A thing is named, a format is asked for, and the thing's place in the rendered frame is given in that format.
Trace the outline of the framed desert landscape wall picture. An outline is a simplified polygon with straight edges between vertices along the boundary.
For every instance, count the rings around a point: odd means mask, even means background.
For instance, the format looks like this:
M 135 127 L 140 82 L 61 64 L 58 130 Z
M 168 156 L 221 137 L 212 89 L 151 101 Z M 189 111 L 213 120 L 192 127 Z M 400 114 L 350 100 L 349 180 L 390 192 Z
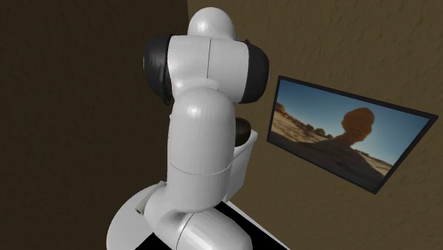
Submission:
M 437 120 L 281 75 L 267 141 L 376 194 Z

